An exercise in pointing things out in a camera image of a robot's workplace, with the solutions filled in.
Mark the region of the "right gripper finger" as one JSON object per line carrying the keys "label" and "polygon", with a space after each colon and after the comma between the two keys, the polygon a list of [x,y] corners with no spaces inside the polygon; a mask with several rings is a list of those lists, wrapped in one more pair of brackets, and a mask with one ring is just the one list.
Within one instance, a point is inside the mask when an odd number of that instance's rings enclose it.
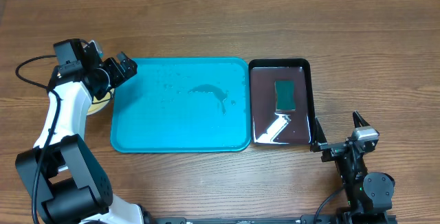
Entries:
{"label": "right gripper finger", "polygon": [[325,137],[319,119],[315,117],[314,125],[313,125],[312,141],[310,143],[310,151],[320,152],[327,145],[328,145],[327,138]]}
{"label": "right gripper finger", "polygon": [[358,111],[353,112],[353,123],[355,128],[369,126],[369,123],[360,115]]}

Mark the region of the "yellow plate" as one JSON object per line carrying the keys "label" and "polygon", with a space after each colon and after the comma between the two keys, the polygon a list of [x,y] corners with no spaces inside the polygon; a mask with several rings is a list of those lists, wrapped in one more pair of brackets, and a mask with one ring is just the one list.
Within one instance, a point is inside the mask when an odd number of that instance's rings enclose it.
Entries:
{"label": "yellow plate", "polygon": [[93,115],[94,113],[97,113],[103,108],[105,108],[108,105],[108,103],[112,101],[113,97],[114,97],[114,89],[110,89],[106,93],[103,99],[97,100],[96,98],[94,98],[91,106],[89,107],[87,115]]}

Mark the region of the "green scrub sponge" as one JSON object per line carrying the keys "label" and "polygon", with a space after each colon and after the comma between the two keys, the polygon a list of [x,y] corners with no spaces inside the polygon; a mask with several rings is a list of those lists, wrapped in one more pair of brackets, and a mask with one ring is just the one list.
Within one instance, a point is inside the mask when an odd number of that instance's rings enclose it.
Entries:
{"label": "green scrub sponge", "polygon": [[274,83],[276,93],[277,111],[295,111],[296,102],[294,99],[294,82],[279,80]]}

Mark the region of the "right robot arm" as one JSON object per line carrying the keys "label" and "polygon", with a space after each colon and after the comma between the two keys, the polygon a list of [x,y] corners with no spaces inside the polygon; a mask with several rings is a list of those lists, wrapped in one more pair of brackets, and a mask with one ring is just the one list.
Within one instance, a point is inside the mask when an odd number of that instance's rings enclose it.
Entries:
{"label": "right robot arm", "polygon": [[[369,172],[364,156],[375,150],[380,134],[357,111],[353,112],[354,130],[343,142],[330,144],[323,129],[315,120],[310,151],[321,152],[323,162],[333,161],[342,186],[329,195],[316,210],[312,223],[396,223],[389,216],[395,180],[384,172]],[[334,215],[321,215],[328,202],[341,192],[346,194],[348,206],[338,208]]]}

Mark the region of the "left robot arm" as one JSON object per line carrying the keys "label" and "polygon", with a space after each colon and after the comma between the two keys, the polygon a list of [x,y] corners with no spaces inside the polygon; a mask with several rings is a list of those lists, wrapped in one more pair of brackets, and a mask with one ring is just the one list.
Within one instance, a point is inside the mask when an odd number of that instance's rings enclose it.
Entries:
{"label": "left robot arm", "polygon": [[94,98],[102,99],[137,73],[120,53],[101,60],[85,53],[58,57],[45,85],[49,110],[34,147],[16,157],[16,170],[31,197],[35,223],[153,223],[141,206],[113,193],[110,180],[83,137]]}

